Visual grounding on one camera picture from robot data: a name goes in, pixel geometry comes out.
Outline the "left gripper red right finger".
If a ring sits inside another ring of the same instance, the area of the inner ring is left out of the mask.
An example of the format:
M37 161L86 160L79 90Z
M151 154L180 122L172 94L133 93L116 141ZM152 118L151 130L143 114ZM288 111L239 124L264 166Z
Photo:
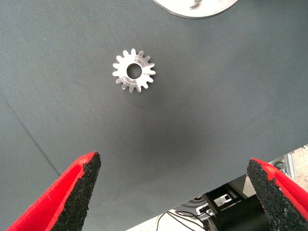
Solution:
M273 165L252 158L247 167L272 231L308 229L308 192Z

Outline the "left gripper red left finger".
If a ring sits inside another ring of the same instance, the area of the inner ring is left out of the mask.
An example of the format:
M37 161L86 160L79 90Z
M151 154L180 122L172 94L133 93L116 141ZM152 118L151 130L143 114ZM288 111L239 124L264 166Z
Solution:
M82 230L100 168L98 152L79 157L8 230Z

